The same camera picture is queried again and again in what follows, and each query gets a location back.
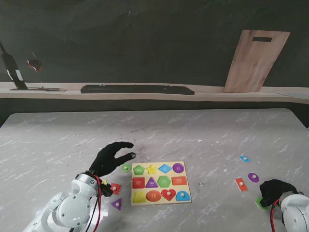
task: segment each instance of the green octagon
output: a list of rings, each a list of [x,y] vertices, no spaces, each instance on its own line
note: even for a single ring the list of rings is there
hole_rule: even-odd
[[[160,176],[159,179],[158,179],[158,184],[159,184],[159,186],[160,186],[161,188],[168,188],[169,185],[170,185],[170,182],[171,182],[171,181],[170,181],[169,177],[166,176],[166,175],[162,175],[162,176]]]
[[[133,168],[133,171],[134,171],[135,175],[143,175],[144,171],[145,171],[145,168],[140,166],[140,165],[138,165],[135,168]]]

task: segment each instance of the purple circle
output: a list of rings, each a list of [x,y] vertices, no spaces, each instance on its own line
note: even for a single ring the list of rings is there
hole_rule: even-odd
[[[182,173],[184,171],[184,166],[180,163],[175,163],[173,165],[173,170],[175,173]]]
[[[249,178],[249,180],[251,180],[252,182],[255,182],[255,183],[257,183],[257,182],[260,181],[260,178],[259,178],[258,175],[255,174],[255,173],[249,173],[249,174],[248,174],[248,178]]]

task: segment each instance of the purple triangle puzzle piece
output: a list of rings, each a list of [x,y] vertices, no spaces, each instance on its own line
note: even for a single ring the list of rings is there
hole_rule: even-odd
[[[112,206],[114,206],[116,209],[121,210],[121,203],[122,199],[119,198],[118,200],[111,203]]]
[[[157,188],[159,187],[159,185],[156,183],[156,181],[152,177],[150,177],[145,187],[146,188]]]

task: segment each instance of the yellow puzzle piece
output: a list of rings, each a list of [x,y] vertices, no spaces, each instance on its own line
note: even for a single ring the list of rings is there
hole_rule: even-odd
[[[135,192],[133,196],[133,202],[134,203],[140,203],[140,202],[145,202],[146,197],[143,192]]]
[[[148,174],[156,174],[156,170],[158,169],[157,167],[154,167],[152,164],[150,165],[149,168],[146,168],[148,171]]]

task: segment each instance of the green puzzle piece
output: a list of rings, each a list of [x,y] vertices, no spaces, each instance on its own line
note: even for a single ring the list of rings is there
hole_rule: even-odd
[[[128,173],[131,170],[132,166],[131,164],[128,163],[124,163],[123,165],[121,165],[121,170],[125,173]]]
[[[134,171],[135,175],[143,175],[144,171],[145,171],[145,168],[140,166],[140,165],[138,165],[135,168],[133,168],[133,171]]]
[[[162,175],[158,179],[158,184],[161,188],[168,188],[170,183],[171,183],[171,181],[170,181],[169,177],[166,176],[166,175]]]
[[[266,206],[266,207],[262,207],[260,202],[261,202],[262,198],[261,197],[258,197],[256,200],[255,200],[255,203],[257,204],[257,206],[260,208],[260,209],[265,209],[265,210],[268,210],[269,209],[269,206]]]

